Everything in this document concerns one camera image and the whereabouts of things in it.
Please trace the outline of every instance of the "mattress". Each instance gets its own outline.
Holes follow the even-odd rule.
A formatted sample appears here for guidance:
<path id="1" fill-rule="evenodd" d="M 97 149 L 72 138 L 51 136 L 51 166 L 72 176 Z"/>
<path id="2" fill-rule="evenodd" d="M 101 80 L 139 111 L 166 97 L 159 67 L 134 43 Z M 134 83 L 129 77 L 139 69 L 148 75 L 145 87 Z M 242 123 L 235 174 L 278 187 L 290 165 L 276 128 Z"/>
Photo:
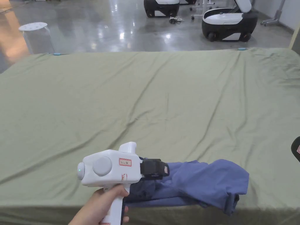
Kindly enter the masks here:
<path id="1" fill-rule="evenodd" d="M 137 143 L 165 162 L 235 162 L 236 212 L 130 209 L 130 224 L 299 224 L 300 57 L 289 49 L 31 55 L 0 75 L 0 224 L 67 224 L 83 157 Z"/>

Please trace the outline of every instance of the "device handle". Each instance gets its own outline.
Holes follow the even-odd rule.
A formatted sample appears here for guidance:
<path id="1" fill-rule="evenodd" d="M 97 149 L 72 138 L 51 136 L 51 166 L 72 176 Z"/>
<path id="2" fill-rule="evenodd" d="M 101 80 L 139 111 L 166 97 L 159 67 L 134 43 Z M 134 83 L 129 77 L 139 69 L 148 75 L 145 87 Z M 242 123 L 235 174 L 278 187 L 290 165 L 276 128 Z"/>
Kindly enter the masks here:
<path id="1" fill-rule="evenodd" d="M 125 190 L 129 193 L 131 184 L 122 184 Z M 104 192 L 109 191 L 113 186 L 103 187 Z M 124 201 L 123 197 L 117 197 L 110 207 L 107 215 L 101 221 L 102 225 L 121 225 L 124 216 Z"/>

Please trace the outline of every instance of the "floor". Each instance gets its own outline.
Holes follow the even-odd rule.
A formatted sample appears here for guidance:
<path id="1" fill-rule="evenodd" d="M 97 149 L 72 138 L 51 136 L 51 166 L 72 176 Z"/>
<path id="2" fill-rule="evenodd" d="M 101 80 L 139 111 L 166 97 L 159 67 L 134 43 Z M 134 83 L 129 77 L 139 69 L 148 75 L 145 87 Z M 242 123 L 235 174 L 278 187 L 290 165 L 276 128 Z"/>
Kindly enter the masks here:
<path id="1" fill-rule="evenodd" d="M 292 37 L 282 26 L 258 24 L 248 43 L 209 42 L 201 19 L 191 20 L 190 6 L 180 6 L 181 24 L 170 24 L 168 18 L 147 18 L 142 0 L 0 0 L 0 6 L 0 73 L 29 54 L 18 27 L 32 22 L 48 24 L 59 53 L 288 47 Z M 32 40 L 45 42 L 43 34 Z"/>

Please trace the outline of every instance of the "blue cloth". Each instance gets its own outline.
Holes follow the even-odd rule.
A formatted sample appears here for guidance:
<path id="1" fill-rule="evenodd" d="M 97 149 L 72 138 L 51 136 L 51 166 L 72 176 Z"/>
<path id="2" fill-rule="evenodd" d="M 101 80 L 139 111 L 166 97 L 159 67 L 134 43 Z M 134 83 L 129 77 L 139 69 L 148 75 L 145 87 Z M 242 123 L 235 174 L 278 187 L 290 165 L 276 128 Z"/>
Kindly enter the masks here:
<path id="1" fill-rule="evenodd" d="M 215 206 L 227 215 L 234 212 L 240 194 L 246 194 L 249 173 L 227 160 L 211 164 L 198 161 L 168 163 L 170 176 L 139 181 L 125 199 L 131 207 Z"/>

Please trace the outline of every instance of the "human hand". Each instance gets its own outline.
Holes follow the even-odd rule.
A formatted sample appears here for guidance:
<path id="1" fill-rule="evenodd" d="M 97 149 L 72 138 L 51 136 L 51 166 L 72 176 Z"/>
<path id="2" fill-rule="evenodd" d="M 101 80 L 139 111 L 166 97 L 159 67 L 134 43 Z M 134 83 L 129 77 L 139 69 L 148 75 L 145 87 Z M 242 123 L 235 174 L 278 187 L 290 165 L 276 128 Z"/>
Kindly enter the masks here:
<path id="1" fill-rule="evenodd" d="M 95 191 L 87 203 L 74 216 L 69 225 L 98 225 L 101 224 L 103 218 L 107 215 L 111 204 L 117 197 L 126 197 L 128 192 L 123 185 L 116 185 L 109 191 L 103 189 Z M 128 207 L 125 207 L 125 213 L 128 212 Z M 125 216 L 123 222 L 128 222 L 129 217 Z"/>

